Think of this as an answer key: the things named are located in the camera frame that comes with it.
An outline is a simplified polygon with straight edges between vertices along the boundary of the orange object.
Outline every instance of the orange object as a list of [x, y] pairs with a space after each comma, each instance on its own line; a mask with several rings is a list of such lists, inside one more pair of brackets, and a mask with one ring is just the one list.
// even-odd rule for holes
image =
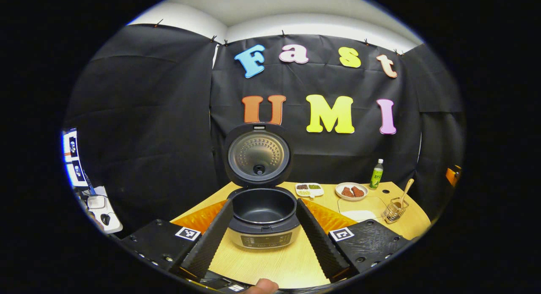
[[272, 119], [271, 123], [281, 125], [282, 124], [282, 105], [286, 101], [286, 97], [283, 95], [271, 95], [268, 101], [272, 103]]
[[330, 231], [338, 230], [342, 227], [357, 224], [357, 221], [350, 219], [340, 213], [328, 209], [325, 206], [319, 205], [315, 202], [311, 202], [304, 198], [301, 198], [305, 202], [306, 207], [314, 215], [317, 223], [323, 228], [325, 234], [329, 234]]
[[462, 170], [458, 165], [455, 165], [454, 167], [456, 167], [456, 170], [448, 168], [445, 173], [445, 177], [453, 187], [456, 186], [458, 179], [460, 179], [460, 171]]
[[242, 99], [244, 104], [244, 122], [259, 122], [259, 103], [263, 101], [261, 96], [252, 95]]
[[192, 230], [200, 231], [201, 235], [205, 234], [208, 227], [218, 215], [224, 204], [227, 202], [227, 199], [216, 204], [205, 207], [204, 209], [199, 209], [196, 212], [193, 212], [187, 216], [180, 217], [171, 223], [191, 228]]

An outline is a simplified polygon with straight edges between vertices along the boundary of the rice cooker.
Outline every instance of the rice cooker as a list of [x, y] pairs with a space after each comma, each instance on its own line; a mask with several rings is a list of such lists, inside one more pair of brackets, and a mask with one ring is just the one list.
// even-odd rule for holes
[[299, 234], [296, 197], [276, 187], [292, 167], [292, 151], [285, 136], [286, 130], [273, 123], [246, 123], [226, 136], [226, 173], [241, 186], [227, 197], [233, 207], [230, 239], [238, 246], [283, 247]]

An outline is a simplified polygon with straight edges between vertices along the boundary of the inner pot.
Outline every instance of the inner pot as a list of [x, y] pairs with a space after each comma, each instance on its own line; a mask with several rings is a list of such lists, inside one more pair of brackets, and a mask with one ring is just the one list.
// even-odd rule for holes
[[284, 221], [296, 210], [294, 197], [272, 188], [252, 188], [232, 198], [233, 215], [246, 223], [270, 224]]

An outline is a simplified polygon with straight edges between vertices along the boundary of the yellow letter m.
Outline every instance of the yellow letter m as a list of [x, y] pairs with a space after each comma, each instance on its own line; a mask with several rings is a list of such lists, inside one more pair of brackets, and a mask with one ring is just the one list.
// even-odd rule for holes
[[310, 124], [306, 127], [307, 132], [322, 132], [319, 119], [323, 121], [327, 132], [334, 128], [338, 133], [354, 133], [355, 128], [351, 123], [351, 104], [353, 99], [348, 96], [339, 96], [331, 109], [329, 104], [321, 95], [308, 95], [306, 100], [310, 103]]

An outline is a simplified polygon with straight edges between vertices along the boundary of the wooden spoon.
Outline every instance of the wooden spoon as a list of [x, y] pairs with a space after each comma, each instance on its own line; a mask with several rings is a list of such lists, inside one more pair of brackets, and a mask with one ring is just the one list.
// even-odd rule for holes
[[413, 179], [410, 179], [410, 180], [407, 182], [407, 184], [406, 184], [406, 189], [404, 190], [404, 194], [402, 194], [402, 197], [400, 197], [400, 199], [398, 200], [398, 202], [394, 202], [394, 205], [396, 205], [396, 207], [398, 207], [399, 209], [401, 209], [402, 206], [404, 206], [404, 197], [406, 196], [408, 190], [410, 190], [411, 184], [413, 184]]

